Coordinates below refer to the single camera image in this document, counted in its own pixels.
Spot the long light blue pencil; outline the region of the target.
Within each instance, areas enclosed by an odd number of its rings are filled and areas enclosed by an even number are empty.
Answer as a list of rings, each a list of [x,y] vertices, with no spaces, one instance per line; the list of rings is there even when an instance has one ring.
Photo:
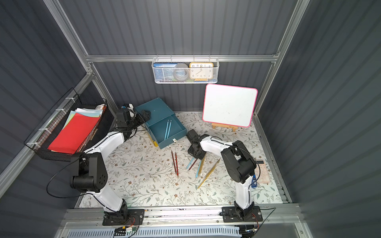
[[[169,138],[171,126],[172,126],[172,120],[169,121],[169,129],[168,129],[167,139]]]

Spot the teal yellow drawer cabinet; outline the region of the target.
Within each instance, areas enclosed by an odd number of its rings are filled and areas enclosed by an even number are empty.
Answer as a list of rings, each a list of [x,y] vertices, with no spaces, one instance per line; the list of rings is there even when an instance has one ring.
[[[150,120],[153,120],[153,122],[157,122],[161,119],[164,119],[172,114],[175,114],[172,109],[161,99],[156,98],[149,102],[146,102],[140,106],[137,107],[137,111],[140,112],[141,110],[147,110],[151,112]]]

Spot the teal drawer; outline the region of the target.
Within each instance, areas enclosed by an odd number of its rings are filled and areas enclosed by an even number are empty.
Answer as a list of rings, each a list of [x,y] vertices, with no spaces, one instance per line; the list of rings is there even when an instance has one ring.
[[[185,137],[187,129],[180,122],[175,114],[172,114],[157,122],[149,120],[146,123],[147,129],[153,141],[160,149],[163,149],[172,143]]]

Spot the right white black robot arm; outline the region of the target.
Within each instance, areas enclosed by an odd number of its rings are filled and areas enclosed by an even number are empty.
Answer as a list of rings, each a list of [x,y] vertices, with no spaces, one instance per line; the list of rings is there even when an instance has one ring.
[[[186,137],[190,142],[188,153],[196,159],[203,160],[206,153],[220,156],[230,178],[236,183],[236,199],[234,202],[238,217],[252,213],[254,201],[251,197],[251,186],[257,162],[243,142],[222,141],[219,137],[208,134],[199,135],[190,130]]]

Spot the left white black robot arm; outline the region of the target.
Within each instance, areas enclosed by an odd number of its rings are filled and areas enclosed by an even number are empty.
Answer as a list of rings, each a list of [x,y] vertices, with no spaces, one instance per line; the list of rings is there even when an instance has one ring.
[[[108,185],[104,160],[151,118],[149,110],[139,111],[132,104],[123,105],[122,113],[103,139],[83,153],[74,154],[69,165],[70,187],[93,196],[107,213],[121,212],[124,200]]]

